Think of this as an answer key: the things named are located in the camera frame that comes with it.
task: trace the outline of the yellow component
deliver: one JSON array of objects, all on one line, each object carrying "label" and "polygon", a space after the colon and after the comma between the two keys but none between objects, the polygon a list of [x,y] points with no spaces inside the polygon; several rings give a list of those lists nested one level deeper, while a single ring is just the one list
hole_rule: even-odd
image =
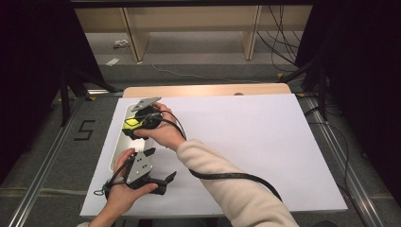
[{"label": "yellow component", "polygon": [[95,101],[96,97],[85,97],[86,101]]},{"label": "yellow component", "polygon": [[142,122],[138,122],[135,118],[132,117],[132,118],[127,118],[124,121],[123,128],[125,130],[134,130],[134,129],[139,128],[141,126],[142,126]]},{"label": "yellow component", "polygon": [[70,101],[74,101],[74,100],[75,100],[75,97],[69,97],[68,99],[69,99]]}]

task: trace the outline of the hand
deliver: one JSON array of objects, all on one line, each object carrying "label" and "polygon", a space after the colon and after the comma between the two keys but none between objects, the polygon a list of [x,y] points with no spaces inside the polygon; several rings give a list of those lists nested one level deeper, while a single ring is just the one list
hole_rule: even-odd
[{"label": "hand", "polygon": [[[155,102],[153,107],[162,113],[163,119],[169,120],[176,124],[176,119],[172,115],[172,111],[162,103]],[[178,146],[185,142],[185,139],[181,136],[180,132],[167,122],[162,121],[160,125],[154,130],[136,130],[133,132],[135,135],[140,137],[150,137],[154,139],[159,145],[177,150]]]},{"label": "hand", "polygon": [[[129,148],[121,152],[114,163],[114,172],[120,168],[124,162],[135,152],[134,148]],[[124,168],[117,177],[124,176]],[[106,205],[99,215],[91,221],[89,226],[111,226],[121,215],[131,209],[133,203],[140,197],[157,188],[156,183],[148,183],[138,189],[131,189],[126,184],[115,184],[109,193]]]}]

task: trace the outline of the person's left hand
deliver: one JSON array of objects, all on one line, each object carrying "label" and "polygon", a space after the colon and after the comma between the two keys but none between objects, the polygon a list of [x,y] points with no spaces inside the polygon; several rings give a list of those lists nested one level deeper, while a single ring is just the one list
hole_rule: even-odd
[{"label": "person's left hand", "polygon": [[[121,152],[114,163],[114,172],[120,168],[124,162],[135,152],[134,148],[128,148]],[[126,168],[124,168],[117,177],[122,177],[125,174]],[[116,184],[112,187],[109,193],[106,206],[110,205],[115,211],[118,211],[120,215],[129,211],[133,203],[140,197],[153,191],[157,188],[156,183],[148,183],[138,189],[131,189],[126,184]]]},{"label": "person's left hand", "polygon": [[[128,148],[121,152],[114,163],[114,172],[135,152],[134,148]],[[124,176],[124,168],[117,177]],[[156,183],[148,183],[138,189],[131,189],[126,184],[115,184],[109,192],[109,198],[102,211],[89,226],[111,226],[121,215],[131,209],[133,203],[140,197],[157,188]]]}]

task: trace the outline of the handwritten number on floor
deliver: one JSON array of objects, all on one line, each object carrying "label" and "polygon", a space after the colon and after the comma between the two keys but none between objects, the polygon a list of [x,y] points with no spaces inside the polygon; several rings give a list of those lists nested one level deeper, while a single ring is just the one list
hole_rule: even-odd
[{"label": "handwritten number on floor", "polygon": [[78,132],[83,132],[83,133],[87,133],[86,137],[81,137],[81,138],[75,138],[74,141],[85,141],[85,140],[89,140],[91,138],[92,132],[94,132],[94,130],[85,130],[83,127],[86,125],[88,125],[88,123],[95,123],[95,120],[84,120],[82,121],[82,123],[80,124],[80,128]]}]

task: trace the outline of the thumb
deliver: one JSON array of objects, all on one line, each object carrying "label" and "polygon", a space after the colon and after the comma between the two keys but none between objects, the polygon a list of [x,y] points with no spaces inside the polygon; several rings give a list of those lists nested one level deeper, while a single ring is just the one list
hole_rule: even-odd
[{"label": "thumb", "polygon": [[156,183],[147,183],[147,184],[141,186],[140,188],[136,189],[135,192],[137,193],[137,195],[139,197],[145,196],[147,193],[153,191],[158,186],[159,185],[157,185]]},{"label": "thumb", "polygon": [[150,130],[136,130],[133,132],[133,134],[139,137],[149,137]]}]

